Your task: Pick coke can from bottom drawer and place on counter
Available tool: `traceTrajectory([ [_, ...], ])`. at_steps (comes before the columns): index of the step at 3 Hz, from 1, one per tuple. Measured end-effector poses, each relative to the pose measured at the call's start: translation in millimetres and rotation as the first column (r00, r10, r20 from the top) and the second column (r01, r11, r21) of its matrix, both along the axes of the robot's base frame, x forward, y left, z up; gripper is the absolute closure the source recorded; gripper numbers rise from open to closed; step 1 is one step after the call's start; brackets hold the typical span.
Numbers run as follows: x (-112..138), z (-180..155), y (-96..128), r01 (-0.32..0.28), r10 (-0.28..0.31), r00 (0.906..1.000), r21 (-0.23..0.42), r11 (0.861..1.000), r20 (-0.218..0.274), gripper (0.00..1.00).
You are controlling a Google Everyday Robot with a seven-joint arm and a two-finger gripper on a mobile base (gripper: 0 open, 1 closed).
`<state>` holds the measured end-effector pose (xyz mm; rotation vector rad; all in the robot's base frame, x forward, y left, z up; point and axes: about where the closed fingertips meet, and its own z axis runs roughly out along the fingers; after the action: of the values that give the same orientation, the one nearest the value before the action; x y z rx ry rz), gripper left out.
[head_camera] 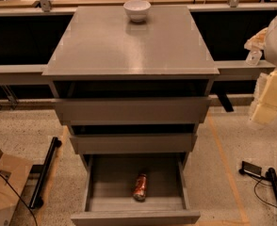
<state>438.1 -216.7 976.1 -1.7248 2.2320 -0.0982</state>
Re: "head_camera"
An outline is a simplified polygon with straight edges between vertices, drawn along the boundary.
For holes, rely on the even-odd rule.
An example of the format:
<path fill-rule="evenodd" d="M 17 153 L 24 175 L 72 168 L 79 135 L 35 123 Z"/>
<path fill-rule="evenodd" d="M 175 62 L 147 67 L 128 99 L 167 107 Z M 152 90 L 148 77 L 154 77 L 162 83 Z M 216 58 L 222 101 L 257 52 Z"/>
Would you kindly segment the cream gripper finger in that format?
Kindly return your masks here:
<path fill-rule="evenodd" d="M 277 69 L 260 73 L 249 111 L 249 125 L 267 125 L 277 117 Z"/>
<path fill-rule="evenodd" d="M 259 49 L 263 50 L 265 46 L 265 38 L 267 35 L 268 29 L 265 27 L 260 30 L 258 33 L 253 35 L 250 39 L 248 39 L 245 44 L 244 48 L 247 50 Z"/>

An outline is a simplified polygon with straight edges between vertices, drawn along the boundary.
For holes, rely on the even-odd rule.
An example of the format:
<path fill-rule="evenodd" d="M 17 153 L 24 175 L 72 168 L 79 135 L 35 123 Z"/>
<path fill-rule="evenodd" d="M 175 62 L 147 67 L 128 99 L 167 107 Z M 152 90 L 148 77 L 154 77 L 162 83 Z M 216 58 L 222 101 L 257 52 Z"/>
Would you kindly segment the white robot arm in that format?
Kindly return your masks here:
<path fill-rule="evenodd" d="M 246 63 L 257 65 L 260 57 L 275 66 L 270 74 L 261 73 L 256 81 L 254 100 L 249 112 L 249 125 L 261 128 L 277 117 L 277 16 L 269 26 L 252 36 L 244 44 L 249 50 Z"/>

